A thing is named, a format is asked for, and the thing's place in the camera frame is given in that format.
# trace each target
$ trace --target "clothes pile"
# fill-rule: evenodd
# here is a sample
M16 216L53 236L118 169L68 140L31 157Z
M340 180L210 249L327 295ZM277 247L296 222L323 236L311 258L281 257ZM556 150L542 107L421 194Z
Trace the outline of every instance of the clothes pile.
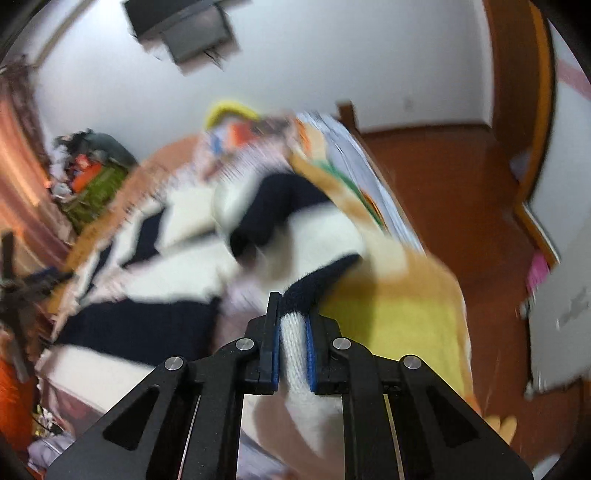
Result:
M48 189L76 233L102 213L137 166L112 136L90 129L55 138L50 162Z
M192 361L243 336L279 291L280 387L245 399L240 478L343 478L340 397L315 396L307 380L313 308L376 355L419 355L471 400L456 279L391 237L326 151L288 115L233 119L148 159L138 173L163 158L174 168L121 188L61 300L40 376L104 413L169 356Z

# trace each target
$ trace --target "pink curtain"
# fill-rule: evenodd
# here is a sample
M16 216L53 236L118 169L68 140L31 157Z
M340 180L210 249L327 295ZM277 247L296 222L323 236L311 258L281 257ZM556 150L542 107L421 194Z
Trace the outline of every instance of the pink curtain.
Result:
M15 268L26 274L62 266L69 251L64 240L73 236L71 225L47 193L47 174L29 141L38 131L25 133L34 112L28 109L28 120L21 121L26 117L17 113L17 105L26 110L30 99L18 93L11 73L9 66L0 74L0 230L15 232Z

